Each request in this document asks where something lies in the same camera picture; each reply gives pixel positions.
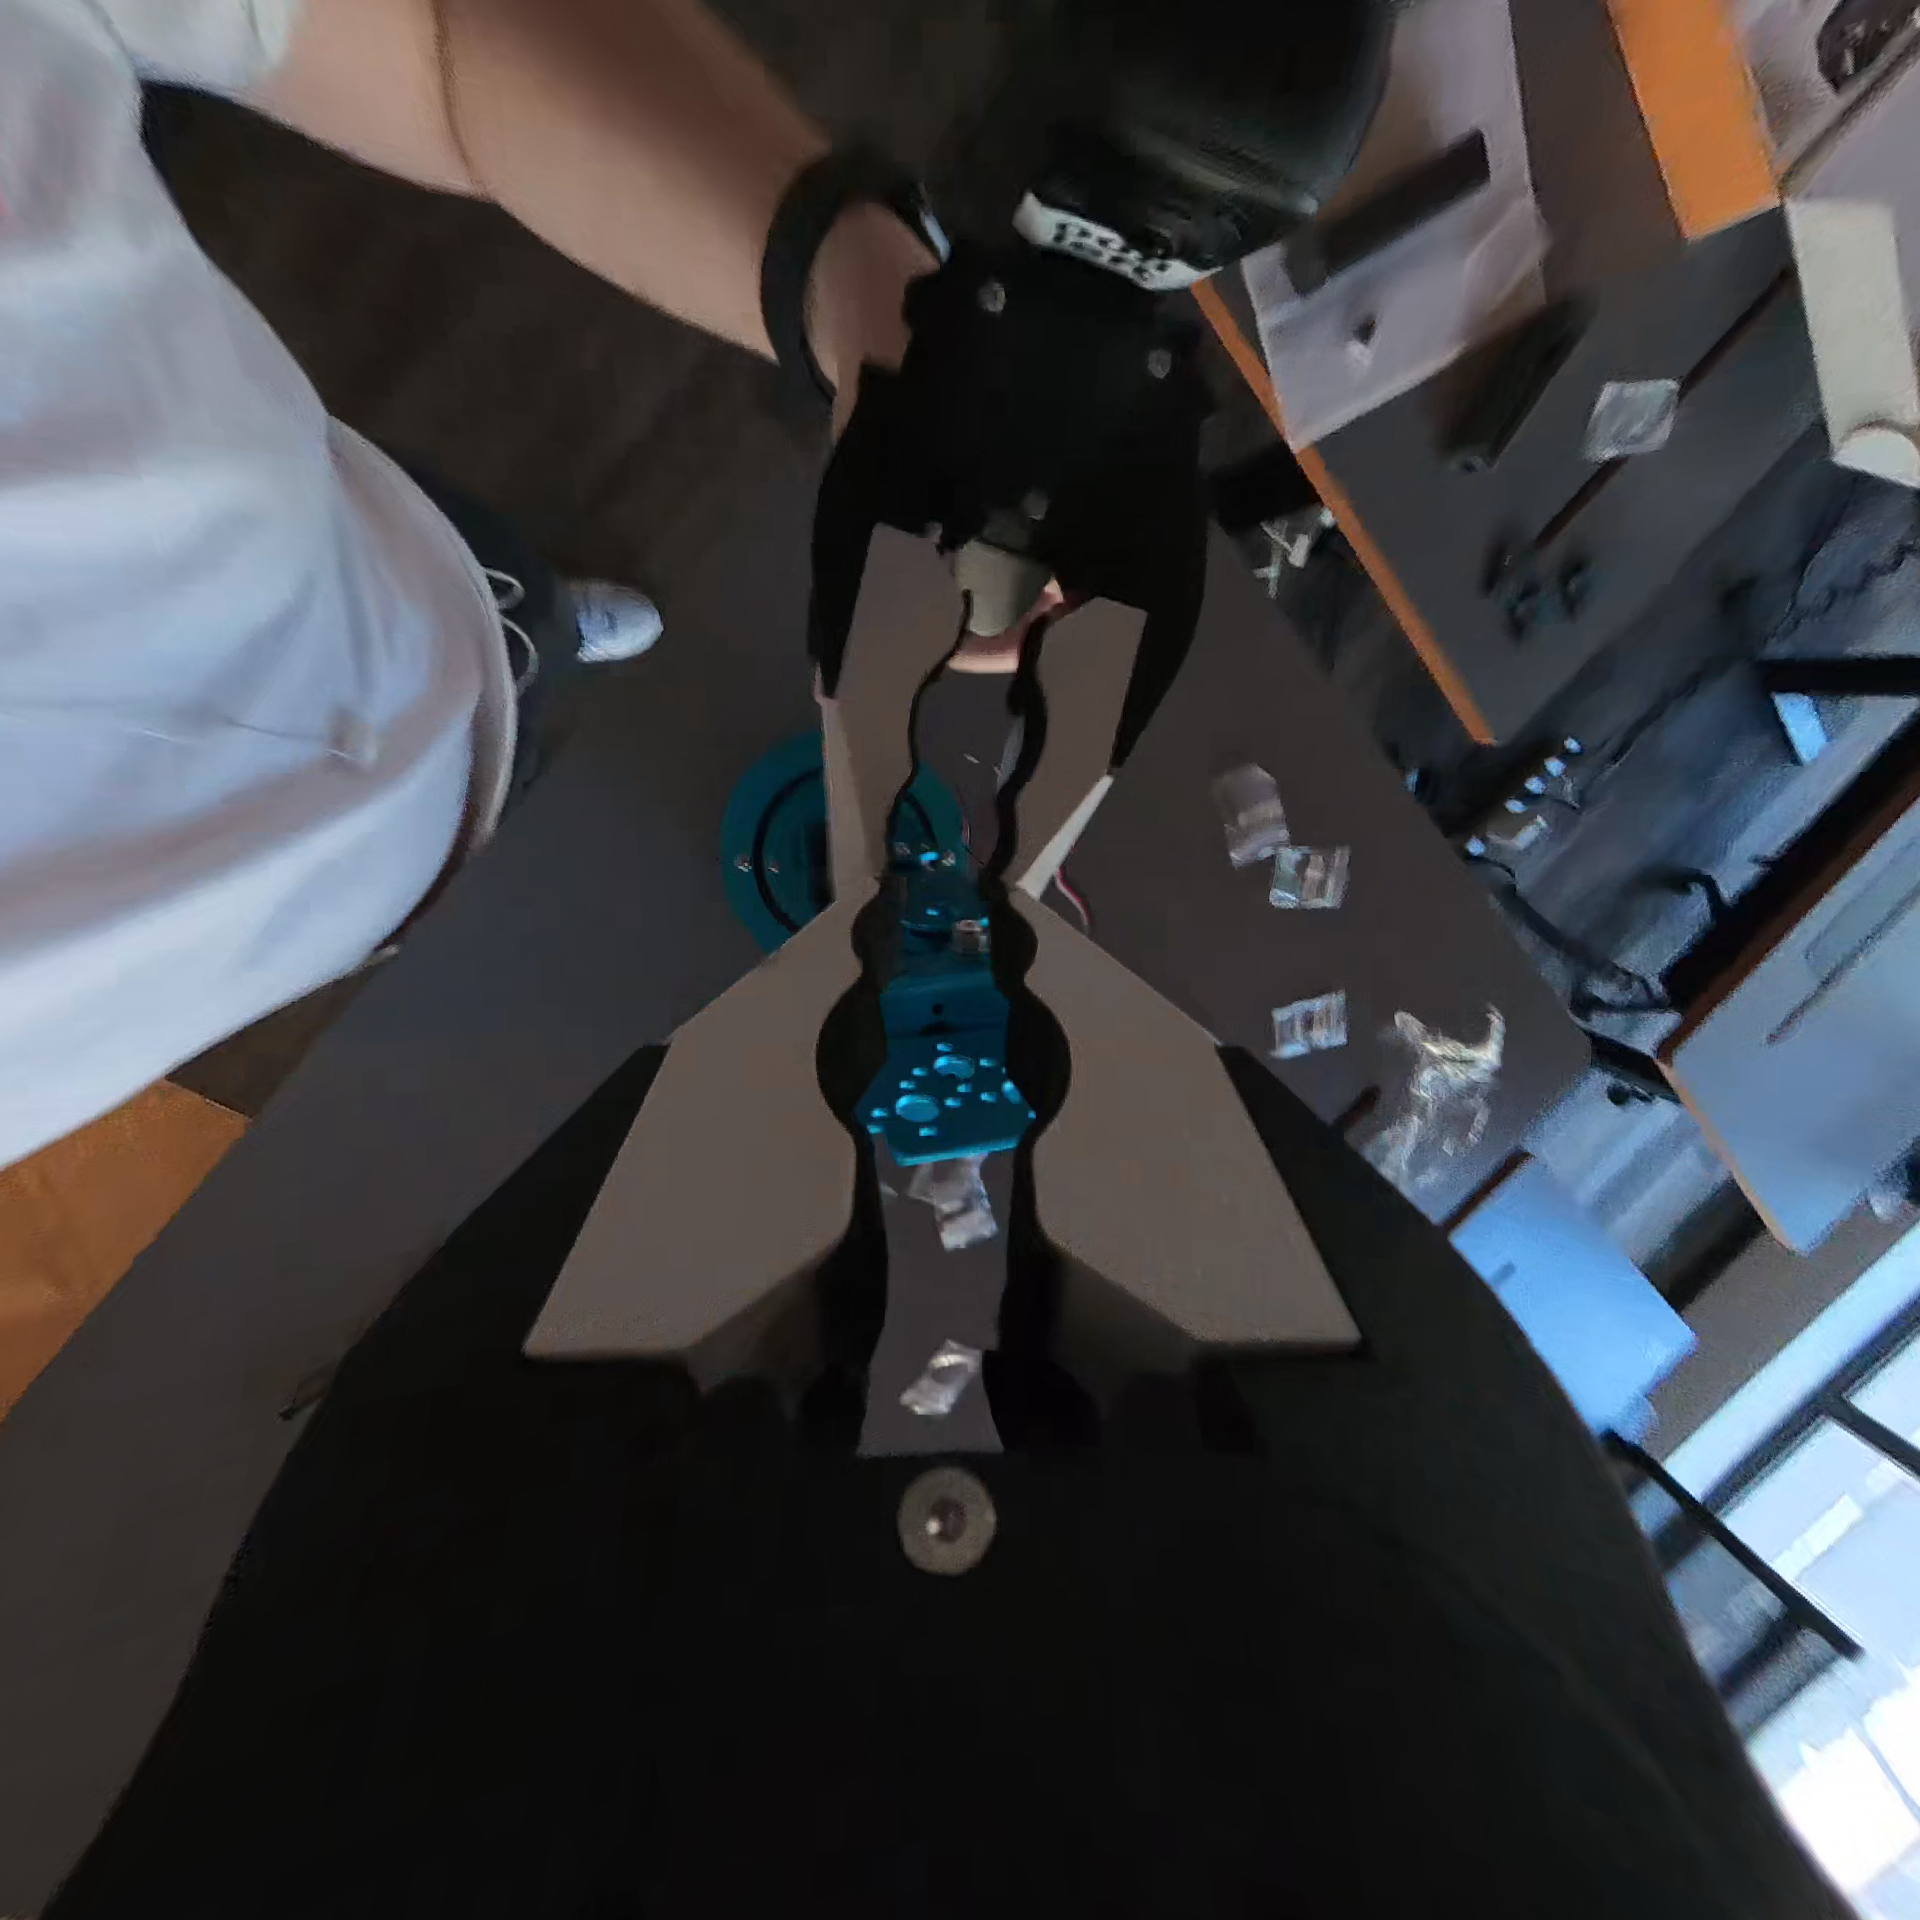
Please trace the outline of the crumpled clear plastic bag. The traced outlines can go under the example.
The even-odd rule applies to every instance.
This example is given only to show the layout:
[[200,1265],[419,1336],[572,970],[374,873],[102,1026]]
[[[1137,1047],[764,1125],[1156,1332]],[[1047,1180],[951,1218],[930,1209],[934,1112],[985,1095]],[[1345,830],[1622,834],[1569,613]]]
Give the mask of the crumpled clear plastic bag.
[[1419,1200],[1477,1148],[1505,1067],[1505,1013],[1485,1006],[1467,1037],[1397,1009],[1388,1040],[1399,1057],[1356,1138],[1361,1156],[1405,1200]]

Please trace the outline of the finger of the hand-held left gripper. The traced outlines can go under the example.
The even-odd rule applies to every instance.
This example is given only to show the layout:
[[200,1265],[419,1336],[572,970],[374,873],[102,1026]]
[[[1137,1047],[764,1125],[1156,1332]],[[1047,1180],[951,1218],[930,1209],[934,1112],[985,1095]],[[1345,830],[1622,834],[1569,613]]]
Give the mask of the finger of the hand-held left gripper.
[[968,627],[939,547],[877,526],[835,690],[821,697],[828,881],[862,905],[891,859],[898,794],[915,777],[915,702]]
[[1065,608],[1044,596],[980,639],[985,667],[1007,678],[993,763],[996,888],[1044,895],[1106,804],[1142,625],[1120,602]]

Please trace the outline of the blue box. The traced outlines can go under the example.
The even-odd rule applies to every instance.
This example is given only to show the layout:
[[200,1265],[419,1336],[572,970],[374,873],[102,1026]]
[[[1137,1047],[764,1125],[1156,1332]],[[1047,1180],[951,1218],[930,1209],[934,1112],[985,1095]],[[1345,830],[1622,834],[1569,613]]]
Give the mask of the blue box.
[[1694,1353],[1694,1332],[1554,1175],[1512,1160],[1453,1218],[1450,1242],[1584,1425],[1642,1443],[1651,1397]]

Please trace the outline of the person's left forearm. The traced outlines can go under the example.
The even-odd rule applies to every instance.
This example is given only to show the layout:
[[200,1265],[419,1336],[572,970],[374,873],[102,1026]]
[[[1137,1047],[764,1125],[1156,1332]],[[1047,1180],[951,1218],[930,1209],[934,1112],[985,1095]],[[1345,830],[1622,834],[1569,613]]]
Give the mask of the person's left forearm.
[[766,233],[828,151],[700,3],[300,3],[244,106],[764,359]]

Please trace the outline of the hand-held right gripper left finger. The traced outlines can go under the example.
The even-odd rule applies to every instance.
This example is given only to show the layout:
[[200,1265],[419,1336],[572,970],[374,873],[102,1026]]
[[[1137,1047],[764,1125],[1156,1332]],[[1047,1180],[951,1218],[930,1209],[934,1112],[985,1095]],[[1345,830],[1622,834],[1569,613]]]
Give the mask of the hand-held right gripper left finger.
[[676,1029],[524,1358],[679,1364],[699,1388],[760,1349],[852,1226],[856,1144],[821,1087],[862,980],[864,883]]

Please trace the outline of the person's left hand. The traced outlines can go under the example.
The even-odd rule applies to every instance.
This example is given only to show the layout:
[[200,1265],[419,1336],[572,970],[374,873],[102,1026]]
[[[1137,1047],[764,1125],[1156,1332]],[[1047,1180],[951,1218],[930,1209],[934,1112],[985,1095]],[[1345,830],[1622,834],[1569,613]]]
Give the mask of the person's left hand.
[[941,267],[924,237],[879,205],[855,205],[828,229],[805,287],[805,346],[828,389],[838,441],[864,369],[898,372],[911,336],[908,290]]

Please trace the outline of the person in white shirt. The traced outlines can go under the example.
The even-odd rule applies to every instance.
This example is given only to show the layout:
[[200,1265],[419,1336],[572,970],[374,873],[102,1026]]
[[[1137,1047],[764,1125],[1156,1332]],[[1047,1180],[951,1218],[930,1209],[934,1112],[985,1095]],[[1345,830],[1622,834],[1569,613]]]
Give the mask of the person in white shirt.
[[481,592],[200,251],[143,83],[289,3],[3,5],[3,1163],[368,963],[476,852]]

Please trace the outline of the grey desk with wooden edge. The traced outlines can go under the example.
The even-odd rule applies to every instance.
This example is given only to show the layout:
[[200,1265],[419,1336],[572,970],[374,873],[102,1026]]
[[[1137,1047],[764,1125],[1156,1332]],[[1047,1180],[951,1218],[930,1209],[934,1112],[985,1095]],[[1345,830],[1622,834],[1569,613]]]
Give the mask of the grey desk with wooden edge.
[[[1198,305],[1477,745],[1515,739],[1813,424],[1786,222],[1731,3],[1397,3],[1327,212],[1485,131],[1547,227],[1545,304],[1293,449],[1241,268]],[[1682,379],[1663,449],[1590,463],[1610,379]]]
[[[750,496],[648,564],[659,657],[586,718],[491,849],[377,967],[247,1138],[3,1419],[3,1559],[129,1524],[240,1534],[300,1418],[401,1285],[640,1049],[756,957],[720,885],[720,814],[816,721],[804,657],[809,507]],[[1293,844],[1352,849],[1340,910],[1276,910],[1231,869],[1212,776],[1279,784]],[[1356,712],[1212,541],[1188,664],[1069,854],[1094,943],[1263,1063],[1269,1009],[1345,989],[1348,1043],[1282,1063],[1320,1119],[1385,1088],[1393,1013],[1467,1037],[1505,1013],[1487,1138],[1446,1213],[1571,1083],[1584,1047],[1485,888]]]
[[1740,899],[1655,1063],[1768,1237],[1815,1251],[1916,1144],[1916,800]]

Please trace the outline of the blue toy robot arm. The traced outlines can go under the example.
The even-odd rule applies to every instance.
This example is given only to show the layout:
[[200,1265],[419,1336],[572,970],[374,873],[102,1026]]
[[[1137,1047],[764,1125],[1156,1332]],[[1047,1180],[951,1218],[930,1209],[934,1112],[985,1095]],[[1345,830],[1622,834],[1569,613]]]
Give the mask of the blue toy robot arm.
[[[822,742],[788,739],[756,759],[720,821],[727,899],[764,953],[832,905]],[[1010,1005],[989,970],[962,804],[920,773],[891,817],[896,963],[879,992],[887,1056],[856,1115],[898,1168],[1012,1152],[1031,1107],[1007,1073]]]

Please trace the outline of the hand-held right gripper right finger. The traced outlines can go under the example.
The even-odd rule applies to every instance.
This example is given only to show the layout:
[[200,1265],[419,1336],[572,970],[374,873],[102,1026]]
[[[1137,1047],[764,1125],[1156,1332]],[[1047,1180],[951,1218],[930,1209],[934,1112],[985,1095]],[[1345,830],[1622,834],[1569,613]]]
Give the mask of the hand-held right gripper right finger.
[[1348,1356],[1361,1330],[1212,1035],[1020,892],[1031,1074],[996,1358],[1170,1374]]

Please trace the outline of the person's white shoe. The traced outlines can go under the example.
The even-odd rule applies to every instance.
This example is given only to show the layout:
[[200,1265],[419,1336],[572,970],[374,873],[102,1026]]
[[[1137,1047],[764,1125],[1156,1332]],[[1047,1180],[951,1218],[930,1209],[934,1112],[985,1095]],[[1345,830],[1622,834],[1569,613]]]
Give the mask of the person's white shoe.
[[572,579],[565,582],[576,630],[576,659],[586,667],[611,667],[645,659],[662,639],[659,606],[637,589]]

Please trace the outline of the black flat bar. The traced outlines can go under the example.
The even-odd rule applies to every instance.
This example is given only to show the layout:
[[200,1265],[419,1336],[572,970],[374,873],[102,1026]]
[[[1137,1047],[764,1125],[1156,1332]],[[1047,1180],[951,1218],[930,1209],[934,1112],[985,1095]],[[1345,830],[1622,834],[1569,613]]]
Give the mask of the black flat bar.
[[1385,178],[1373,193],[1296,233],[1283,243],[1286,287],[1296,297],[1314,297],[1335,277],[1477,199],[1489,175],[1485,133],[1465,133],[1437,155]]

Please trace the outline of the large paned window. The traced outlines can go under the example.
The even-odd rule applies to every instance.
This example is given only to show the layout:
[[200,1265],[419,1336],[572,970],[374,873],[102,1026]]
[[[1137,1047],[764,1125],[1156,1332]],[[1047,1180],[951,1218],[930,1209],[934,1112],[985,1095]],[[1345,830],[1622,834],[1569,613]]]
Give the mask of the large paned window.
[[1916,1915],[1916,1310],[1696,1489],[1622,1452],[1694,1662],[1856,1917]]

